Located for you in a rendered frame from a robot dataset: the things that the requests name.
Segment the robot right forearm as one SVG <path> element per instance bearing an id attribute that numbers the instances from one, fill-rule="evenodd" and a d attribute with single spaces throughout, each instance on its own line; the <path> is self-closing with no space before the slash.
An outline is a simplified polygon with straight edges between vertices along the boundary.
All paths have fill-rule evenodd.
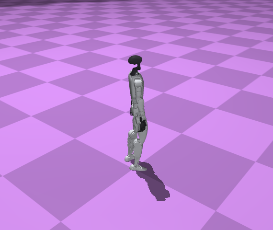
<path id="1" fill-rule="evenodd" d="M 145 117 L 145 110 L 144 110 L 144 100 L 140 99 L 138 101 L 138 111 L 139 111 L 139 117 L 142 117 L 142 121 L 144 121 L 146 119 Z"/>

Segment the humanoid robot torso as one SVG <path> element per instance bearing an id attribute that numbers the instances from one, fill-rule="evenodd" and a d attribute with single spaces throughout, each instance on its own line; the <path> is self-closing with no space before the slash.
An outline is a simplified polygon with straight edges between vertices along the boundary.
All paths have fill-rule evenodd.
<path id="1" fill-rule="evenodd" d="M 131 99 L 133 101 L 133 104 L 131 106 L 131 111 L 132 111 L 132 115 L 135 117 L 136 113 L 138 113 L 138 104 L 136 102 L 136 92 L 135 92 L 135 87 L 134 87 L 134 79 L 135 78 L 140 78 L 142 80 L 142 95 L 141 97 L 143 98 L 143 93 L 144 93 L 144 81 L 142 78 L 142 75 L 139 73 L 139 75 L 137 75 L 139 72 L 136 73 L 135 76 L 130 76 L 130 73 L 128 74 L 128 80 L 129 80 L 129 88 L 130 88 L 130 95 L 131 95 Z"/>

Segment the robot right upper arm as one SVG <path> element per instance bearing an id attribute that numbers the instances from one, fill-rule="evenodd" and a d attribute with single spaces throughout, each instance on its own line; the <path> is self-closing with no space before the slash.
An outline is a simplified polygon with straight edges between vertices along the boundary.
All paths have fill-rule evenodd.
<path id="1" fill-rule="evenodd" d="M 141 97 L 141 95 L 142 95 L 142 80 L 140 78 L 134 79 L 134 87 L 135 87 L 135 92 L 136 92 L 136 102 L 138 104 L 138 101 L 140 99 L 143 99 Z"/>

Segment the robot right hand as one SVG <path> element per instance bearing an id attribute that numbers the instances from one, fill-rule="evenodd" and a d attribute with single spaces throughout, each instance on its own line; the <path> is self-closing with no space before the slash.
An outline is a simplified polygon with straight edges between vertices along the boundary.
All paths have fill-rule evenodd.
<path id="1" fill-rule="evenodd" d="M 146 124 L 145 121 L 146 121 L 146 120 L 142 121 L 142 117 L 140 117 L 140 122 L 141 122 L 141 124 L 140 124 L 140 130 L 139 130 L 138 132 L 142 132 L 142 131 L 145 130 L 145 126 L 147 126 L 147 124 Z"/>

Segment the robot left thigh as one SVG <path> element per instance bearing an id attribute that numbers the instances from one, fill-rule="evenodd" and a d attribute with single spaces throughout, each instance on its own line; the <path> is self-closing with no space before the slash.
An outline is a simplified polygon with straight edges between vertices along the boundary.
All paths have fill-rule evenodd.
<path id="1" fill-rule="evenodd" d="M 138 134 L 138 125 L 139 124 L 136 124 L 135 117 L 133 116 L 133 130 L 131 130 L 129 132 L 129 137 L 130 138 L 136 138 L 137 137 L 137 134 Z"/>

